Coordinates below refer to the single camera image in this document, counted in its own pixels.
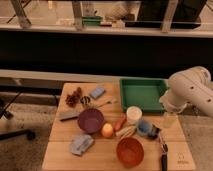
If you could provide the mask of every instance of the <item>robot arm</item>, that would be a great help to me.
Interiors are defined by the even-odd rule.
[[[187,102],[213,117],[213,91],[209,88],[211,74],[204,67],[194,67],[169,77],[170,89],[160,97],[168,112],[181,113]]]

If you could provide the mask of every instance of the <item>wooden table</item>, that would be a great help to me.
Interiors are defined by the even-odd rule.
[[[96,83],[66,83],[63,88],[57,114],[52,126],[46,154],[44,157],[42,169],[44,171],[117,171],[117,170],[133,170],[133,171],[158,171],[161,170],[161,148],[157,141],[151,141],[146,138],[134,135],[143,145],[144,160],[136,167],[125,168],[117,159],[116,145],[119,139],[105,139],[100,134],[93,135],[95,144],[83,154],[82,157],[75,156],[70,153],[69,145],[74,136],[82,134],[82,130],[78,127],[76,120],[65,122],[59,121],[59,113],[70,109],[65,103],[67,94],[72,94],[77,87],[81,87],[83,95],[88,95],[94,89]],[[106,93],[98,100],[93,100],[94,104],[102,104],[111,98],[117,98],[118,103],[108,104],[99,108],[107,122],[112,124],[121,116],[122,109],[120,103],[120,90],[118,83],[101,84],[106,89]],[[168,148],[168,170],[195,170],[195,164],[183,134],[179,120],[170,128],[163,128],[162,115],[146,115],[143,118],[162,128],[162,136],[164,137]]]

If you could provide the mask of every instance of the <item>orange bowl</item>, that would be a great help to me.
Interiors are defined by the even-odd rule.
[[[123,138],[117,145],[117,157],[125,167],[139,165],[144,158],[144,150],[141,143],[131,137]]]

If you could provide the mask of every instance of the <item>small cup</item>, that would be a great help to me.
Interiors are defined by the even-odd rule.
[[[165,112],[163,115],[163,127],[170,128],[176,120],[177,120],[176,113]]]
[[[141,136],[148,136],[152,131],[153,125],[145,120],[140,120],[137,124],[137,133]]]
[[[137,124],[142,117],[142,111],[137,106],[131,106],[126,111],[127,122],[131,125]]]

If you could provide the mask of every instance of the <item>purple bowl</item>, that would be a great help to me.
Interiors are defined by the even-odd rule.
[[[104,116],[98,109],[85,109],[78,116],[78,126],[88,134],[98,132],[104,124]]]

